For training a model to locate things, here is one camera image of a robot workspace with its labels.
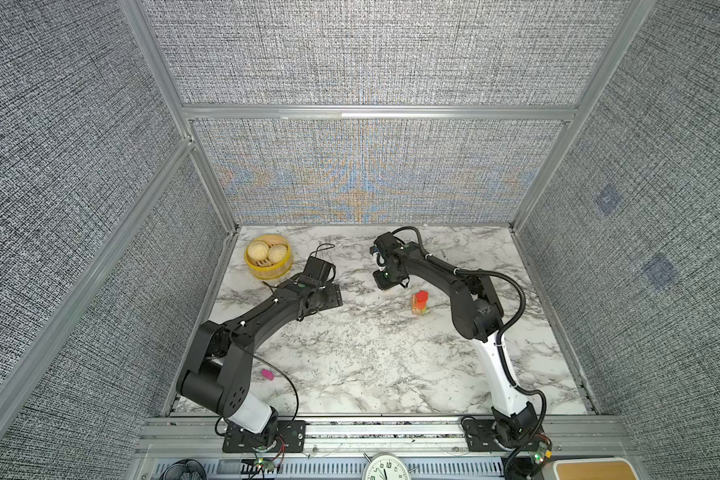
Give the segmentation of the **orange red rectangular block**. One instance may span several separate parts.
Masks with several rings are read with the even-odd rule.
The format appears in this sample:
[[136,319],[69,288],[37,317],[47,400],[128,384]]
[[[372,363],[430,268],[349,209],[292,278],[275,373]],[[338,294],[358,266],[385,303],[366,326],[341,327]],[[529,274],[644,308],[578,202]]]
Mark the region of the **orange red rectangular block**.
[[425,315],[428,313],[426,302],[419,302],[416,298],[412,299],[411,312],[413,315]]

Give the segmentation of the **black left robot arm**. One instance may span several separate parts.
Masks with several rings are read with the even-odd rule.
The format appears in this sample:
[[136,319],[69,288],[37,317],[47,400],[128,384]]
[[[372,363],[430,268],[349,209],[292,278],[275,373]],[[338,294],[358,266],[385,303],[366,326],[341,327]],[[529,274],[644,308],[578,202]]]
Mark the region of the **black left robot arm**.
[[257,447],[272,447],[279,434],[277,410],[250,391],[256,350],[289,322],[341,305],[340,286],[333,282],[286,281],[241,316],[203,323],[180,370],[177,393],[245,432]]

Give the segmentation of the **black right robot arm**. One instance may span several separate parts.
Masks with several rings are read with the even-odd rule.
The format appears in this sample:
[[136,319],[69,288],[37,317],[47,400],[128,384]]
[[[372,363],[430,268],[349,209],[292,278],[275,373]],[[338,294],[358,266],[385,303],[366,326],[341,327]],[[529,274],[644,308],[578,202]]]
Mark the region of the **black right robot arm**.
[[[378,266],[373,277],[379,289],[405,287],[415,276],[448,296],[454,328],[473,344],[486,371],[497,443],[505,449],[520,449],[531,443],[546,414],[545,408],[535,408],[531,398],[543,393],[519,385],[505,338],[506,331],[525,311],[522,287],[500,272],[451,265],[424,252],[418,243],[405,243],[390,232],[374,240],[370,254]],[[519,296],[518,309],[508,321],[503,319],[504,309],[492,282],[494,278],[509,283]]]

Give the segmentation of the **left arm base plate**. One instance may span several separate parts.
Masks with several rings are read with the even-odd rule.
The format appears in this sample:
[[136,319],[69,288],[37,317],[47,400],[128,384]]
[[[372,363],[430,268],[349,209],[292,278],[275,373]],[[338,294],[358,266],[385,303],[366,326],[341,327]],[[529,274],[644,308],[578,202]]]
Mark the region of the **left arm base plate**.
[[300,420],[278,420],[269,424],[262,433],[252,433],[236,424],[231,424],[224,435],[223,453],[257,453],[274,455],[302,453],[306,438],[306,422]]

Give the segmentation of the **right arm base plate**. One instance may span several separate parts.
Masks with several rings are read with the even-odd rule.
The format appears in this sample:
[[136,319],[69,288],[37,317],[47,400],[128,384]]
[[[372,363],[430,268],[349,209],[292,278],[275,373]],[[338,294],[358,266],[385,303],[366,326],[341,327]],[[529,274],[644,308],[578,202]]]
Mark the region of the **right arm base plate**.
[[[492,418],[475,418],[464,416],[460,419],[460,426],[470,452],[508,452],[511,453],[516,445],[507,446],[501,443],[496,432],[496,422]],[[552,450],[553,443],[543,431],[539,431],[532,440],[523,447],[524,451]]]

